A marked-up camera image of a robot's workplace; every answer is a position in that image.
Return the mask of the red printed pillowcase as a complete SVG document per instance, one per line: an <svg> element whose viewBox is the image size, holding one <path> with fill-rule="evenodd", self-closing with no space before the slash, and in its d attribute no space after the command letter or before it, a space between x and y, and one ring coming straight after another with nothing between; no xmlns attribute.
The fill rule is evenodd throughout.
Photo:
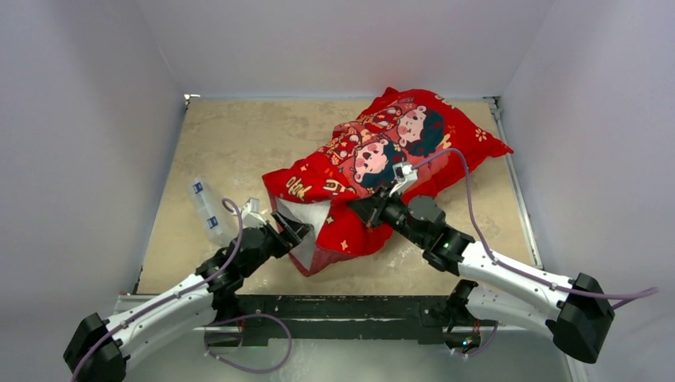
<svg viewBox="0 0 675 382"><path fill-rule="evenodd" d="M388 88L352 121L292 166L263 175L272 208L311 231L291 252L305 276L332 263L371 255L391 237L387 226L369 228L349 208L352 200L393 183L394 167L409 162L417 181L405 201L437 196L487 158L511 149L453 106L424 89Z"/></svg>

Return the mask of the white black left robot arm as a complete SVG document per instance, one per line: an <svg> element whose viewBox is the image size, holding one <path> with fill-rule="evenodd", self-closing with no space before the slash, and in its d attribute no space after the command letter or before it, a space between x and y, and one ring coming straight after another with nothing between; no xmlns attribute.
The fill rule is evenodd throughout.
<svg viewBox="0 0 675 382"><path fill-rule="evenodd" d="M241 308L236 291L270 258L299 246L312 229L277 212L272 216L279 231L267 221L241 225L227 247L170 290L108 318L84 318L64 351L71 379L122 381L146 356L193 329L269 318Z"/></svg>

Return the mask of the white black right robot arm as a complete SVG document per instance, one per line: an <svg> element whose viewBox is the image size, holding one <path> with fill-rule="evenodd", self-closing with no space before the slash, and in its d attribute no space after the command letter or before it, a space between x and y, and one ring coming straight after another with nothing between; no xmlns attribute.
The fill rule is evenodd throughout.
<svg viewBox="0 0 675 382"><path fill-rule="evenodd" d="M447 302L449 318L501 321L552 339L566 355L594 364L615 318L597 279L584 273L571 279L492 252L483 241L452 228L431 197L408 203L388 189L348 203L369 228L390 227L421 249L436 270L496 288L472 286Z"/></svg>

